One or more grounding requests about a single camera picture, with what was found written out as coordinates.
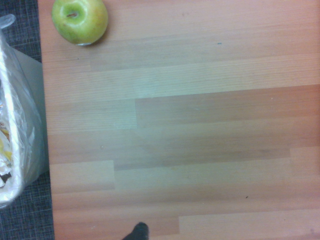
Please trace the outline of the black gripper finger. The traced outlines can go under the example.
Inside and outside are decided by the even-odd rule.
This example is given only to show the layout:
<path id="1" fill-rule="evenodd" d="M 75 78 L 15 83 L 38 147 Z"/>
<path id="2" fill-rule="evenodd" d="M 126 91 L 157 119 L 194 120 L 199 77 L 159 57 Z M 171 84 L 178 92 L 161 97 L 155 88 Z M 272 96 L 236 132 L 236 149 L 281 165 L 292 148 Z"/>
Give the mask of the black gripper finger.
<path id="1" fill-rule="evenodd" d="M 149 240 L 149 227 L 144 222 L 137 223 L 132 232 L 122 240 Z"/>

